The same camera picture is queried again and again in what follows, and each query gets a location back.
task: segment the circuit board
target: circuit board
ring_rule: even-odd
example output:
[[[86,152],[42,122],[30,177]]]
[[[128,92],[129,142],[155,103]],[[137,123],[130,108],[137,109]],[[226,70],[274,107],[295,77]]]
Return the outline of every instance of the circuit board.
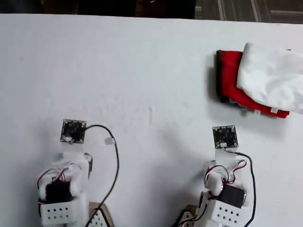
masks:
[[[234,125],[213,127],[213,135],[215,148],[238,147],[236,127]]]
[[[67,138],[73,138],[73,143],[84,143],[86,121],[63,120],[60,142],[68,142]]]

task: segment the white tabletop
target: white tabletop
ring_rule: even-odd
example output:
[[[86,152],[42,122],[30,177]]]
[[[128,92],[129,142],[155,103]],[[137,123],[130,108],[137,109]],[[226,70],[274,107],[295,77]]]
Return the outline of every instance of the white tabletop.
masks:
[[[197,204],[212,127],[235,124],[257,183],[252,227],[301,223],[303,116],[243,116],[215,97],[216,50],[246,42],[303,52],[303,25],[67,15],[0,15],[0,222],[37,226],[36,180],[61,151],[62,120],[107,125],[121,172],[106,204],[117,227],[167,227]],[[86,134],[89,199],[116,170],[107,135]]]

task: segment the carpet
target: carpet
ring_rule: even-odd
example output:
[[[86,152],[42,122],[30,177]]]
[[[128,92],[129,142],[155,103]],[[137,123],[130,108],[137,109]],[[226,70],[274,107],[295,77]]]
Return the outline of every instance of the carpet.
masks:
[[[303,0],[196,0],[195,19],[303,24]]]

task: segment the red cloth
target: red cloth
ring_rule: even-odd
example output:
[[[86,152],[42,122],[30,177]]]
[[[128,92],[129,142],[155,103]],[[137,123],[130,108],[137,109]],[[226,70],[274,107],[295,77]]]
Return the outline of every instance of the red cloth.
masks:
[[[270,111],[271,107],[256,103],[247,96],[243,90],[236,87],[241,57],[242,52],[239,51],[220,51],[220,58],[222,61],[222,94],[248,109],[260,110],[263,114],[286,118],[289,115],[289,111],[278,110],[277,113],[272,113]]]

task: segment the folded fabric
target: folded fabric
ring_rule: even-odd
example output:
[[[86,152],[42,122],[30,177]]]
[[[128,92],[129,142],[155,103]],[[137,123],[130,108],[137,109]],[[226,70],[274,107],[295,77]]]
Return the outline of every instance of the folded fabric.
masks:
[[[216,55],[216,92],[220,102],[226,103],[226,102],[230,102],[230,99],[222,94],[221,80],[222,80],[223,62],[221,60],[220,52],[221,51],[217,51],[217,55]]]
[[[260,110],[263,114],[280,118],[286,118],[289,115],[289,111],[273,111],[271,107],[255,102],[247,96],[243,90],[236,87],[242,52],[219,51],[218,53],[222,61],[221,90],[223,96],[229,97],[234,102],[237,102],[248,109]]]
[[[257,103],[303,114],[303,55],[247,43],[237,88]]]

